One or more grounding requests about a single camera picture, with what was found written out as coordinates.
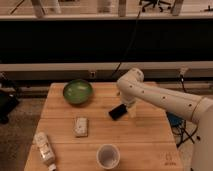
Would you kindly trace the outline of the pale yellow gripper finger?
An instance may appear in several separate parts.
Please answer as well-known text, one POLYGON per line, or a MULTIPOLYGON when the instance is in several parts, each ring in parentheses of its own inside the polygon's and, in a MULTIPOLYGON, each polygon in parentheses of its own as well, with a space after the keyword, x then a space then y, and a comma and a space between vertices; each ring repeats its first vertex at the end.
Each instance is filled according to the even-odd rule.
POLYGON ((129 107, 128 114, 131 118, 135 118, 137 116, 137 107, 136 106, 129 107))

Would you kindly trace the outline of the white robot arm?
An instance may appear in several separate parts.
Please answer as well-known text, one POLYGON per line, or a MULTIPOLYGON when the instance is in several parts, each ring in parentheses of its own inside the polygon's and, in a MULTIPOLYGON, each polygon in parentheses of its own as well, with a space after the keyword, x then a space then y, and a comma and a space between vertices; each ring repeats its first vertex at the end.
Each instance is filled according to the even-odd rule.
POLYGON ((131 106, 139 98, 196 124, 191 171, 213 171, 213 99, 148 85, 143 80, 144 74, 138 68, 117 80, 122 103, 131 106))

